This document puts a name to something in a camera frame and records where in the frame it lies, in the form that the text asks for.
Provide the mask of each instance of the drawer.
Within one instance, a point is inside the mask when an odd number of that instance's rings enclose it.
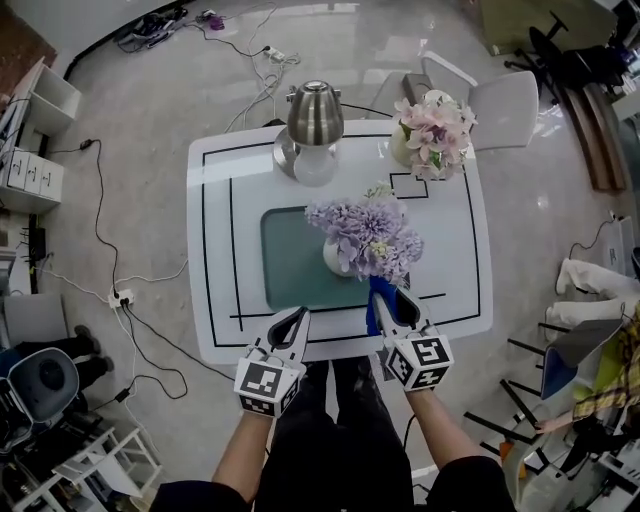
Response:
[[[29,157],[27,164],[27,179],[24,184],[24,190],[32,194],[40,194],[40,185],[42,182],[42,170],[45,161],[36,155]]]
[[[64,167],[53,162],[45,161],[42,169],[40,195],[60,201],[62,198],[62,178]]]
[[[8,186],[24,190],[29,156],[26,151],[15,151],[13,153],[11,166],[9,167],[9,178],[7,179]]]

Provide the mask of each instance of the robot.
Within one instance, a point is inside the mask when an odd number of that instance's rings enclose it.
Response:
[[[369,331],[382,333],[385,365],[405,391],[435,388],[454,363],[447,337],[438,333],[428,309],[409,289],[393,290],[391,295],[370,294],[375,325]],[[244,410],[279,418],[293,401],[306,372],[302,359],[310,320],[311,312],[298,307],[262,325],[238,362],[233,389]]]

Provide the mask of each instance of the lamp base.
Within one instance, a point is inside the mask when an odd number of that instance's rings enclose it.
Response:
[[[273,161],[292,180],[297,180],[296,175],[293,172],[293,164],[300,154],[301,146],[296,144],[289,137],[288,128],[284,128],[276,137],[273,142]],[[335,156],[337,146],[332,144],[329,146],[329,152]]]

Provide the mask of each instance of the flower vase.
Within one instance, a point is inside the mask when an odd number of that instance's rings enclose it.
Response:
[[[400,165],[411,167],[411,155],[413,155],[415,151],[407,147],[407,137],[404,134],[402,126],[398,126],[396,131],[393,132],[389,145],[391,146],[393,158],[395,158]]]
[[[329,240],[325,240],[322,247],[322,257],[329,270],[340,277],[351,277],[353,273],[351,271],[344,272],[340,266],[338,260],[338,244],[331,244]]]

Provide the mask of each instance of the silver lamp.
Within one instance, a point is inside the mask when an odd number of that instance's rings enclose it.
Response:
[[[344,134],[340,91],[311,80],[287,96],[287,127],[276,137],[273,158],[291,178],[308,187],[331,181],[338,168],[336,142]]]

